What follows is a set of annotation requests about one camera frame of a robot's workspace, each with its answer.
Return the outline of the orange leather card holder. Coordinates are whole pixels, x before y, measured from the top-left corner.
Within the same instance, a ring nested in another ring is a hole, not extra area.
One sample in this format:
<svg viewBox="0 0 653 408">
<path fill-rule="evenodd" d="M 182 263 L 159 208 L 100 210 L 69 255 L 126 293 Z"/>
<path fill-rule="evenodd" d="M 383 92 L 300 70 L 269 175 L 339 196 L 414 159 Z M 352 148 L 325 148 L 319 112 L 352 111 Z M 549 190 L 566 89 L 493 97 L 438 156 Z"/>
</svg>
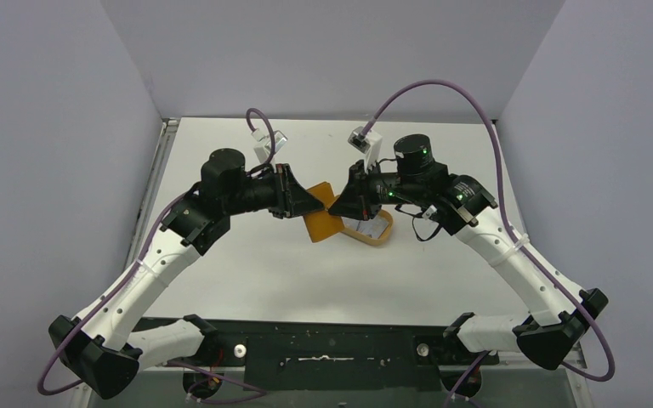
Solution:
<svg viewBox="0 0 653 408">
<path fill-rule="evenodd" d="M 308 188 L 307 191 L 323 205 L 320 211 L 303 216 L 311 242 L 318 243 L 341 233 L 345 228 L 344 221 L 328 212 L 329 207 L 337 200 L 331 184 L 321 182 Z"/>
</svg>

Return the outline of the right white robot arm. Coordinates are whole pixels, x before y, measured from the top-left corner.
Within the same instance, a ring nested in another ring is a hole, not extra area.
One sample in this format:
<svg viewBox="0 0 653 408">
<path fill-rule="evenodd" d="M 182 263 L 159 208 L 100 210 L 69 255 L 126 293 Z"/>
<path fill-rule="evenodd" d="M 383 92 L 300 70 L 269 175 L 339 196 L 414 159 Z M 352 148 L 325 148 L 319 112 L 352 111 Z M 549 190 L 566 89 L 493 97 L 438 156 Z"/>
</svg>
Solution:
<svg viewBox="0 0 653 408">
<path fill-rule="evenodd" d="M 539 259 L 528 236 L 504 224 L 497 200 L 479 181 L 434 160 L 428 136 L 412 134 L 395 142 L 393 173 L 379 166 L 380 136 L 355 131 L 348 141 L 363 158 L 349 167 L 347 184 L 328 209 L 331 215 L 365 221 L 384 205 L 417 206 L 419 217 L 480 255 L 527 308 L 523 314 L 460 315 L 444 332 L 446 356 L 464 363 L 485 351 L 520 352 L 541 368 L 561 366 L 604 310 L 606 295 L 583 289 Z"/>
</svg>

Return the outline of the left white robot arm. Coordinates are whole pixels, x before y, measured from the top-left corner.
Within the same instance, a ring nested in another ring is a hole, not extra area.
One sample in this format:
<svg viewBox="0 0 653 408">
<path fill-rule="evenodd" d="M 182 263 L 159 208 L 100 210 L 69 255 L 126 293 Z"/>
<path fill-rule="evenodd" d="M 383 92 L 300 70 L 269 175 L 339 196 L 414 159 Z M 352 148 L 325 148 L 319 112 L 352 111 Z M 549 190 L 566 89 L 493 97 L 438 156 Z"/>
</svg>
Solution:
<svg viewBox="0 0 653 408">
<path fill-rule="evenodd" d="M 323 203 L 293 176 L 286 163 L 267 164 L 252 176 L 235 149 L 214 151 L 201 178 L 159 214 L 137 258 L 89 306 L 49 325 L 60 361 L 104 400 L 119 395 L 146 368 L 188 357 L 198 365 L 218 353 L 216 330 L 196 315 L 141 334 L 134 328 L 169 285 L 230 230 L 230 219 L 266 210 L 296 218 Z"/>
</svg>

